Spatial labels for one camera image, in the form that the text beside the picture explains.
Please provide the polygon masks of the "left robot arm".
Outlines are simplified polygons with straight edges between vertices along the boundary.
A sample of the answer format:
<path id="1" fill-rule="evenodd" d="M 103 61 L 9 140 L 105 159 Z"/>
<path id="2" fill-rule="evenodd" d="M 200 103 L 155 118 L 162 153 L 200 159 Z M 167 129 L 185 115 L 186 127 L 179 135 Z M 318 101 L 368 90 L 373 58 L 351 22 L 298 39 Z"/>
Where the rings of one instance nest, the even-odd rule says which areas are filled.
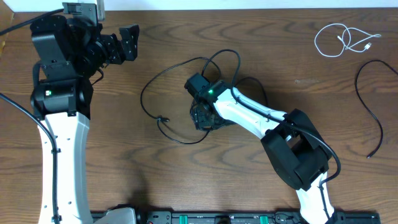
<path id="1" fill-rule="evenodd" d="M 135 223 L 130 207 L 98 215 L 86 189 L 86 140 L 90 129 L 91 77 L 111 64 L 137 58 L 139 26 L 102 33 L 103 1 L 66 2 L 60 12 L 30 25 L 40 57 L 30 102 L 42 143 L 40 223 Z"/>

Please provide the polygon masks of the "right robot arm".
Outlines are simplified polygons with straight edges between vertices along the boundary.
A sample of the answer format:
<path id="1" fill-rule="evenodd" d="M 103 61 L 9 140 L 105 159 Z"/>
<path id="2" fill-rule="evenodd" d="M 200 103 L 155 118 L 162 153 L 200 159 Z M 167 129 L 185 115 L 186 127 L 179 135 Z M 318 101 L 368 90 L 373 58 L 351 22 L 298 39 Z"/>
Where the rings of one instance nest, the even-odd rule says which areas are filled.
<path id="1" fill-rule="evenodd" d="M 184 87 L 194 99 L 197 129 L 238 124 L 257 136 L 277 175 L 296 191 L 302 218 L 307 223 L 336 222 L 326 187 L 333 154 L 304 112 L 270 109 L 224 81 L 210 83 L 199 73 Z"/>

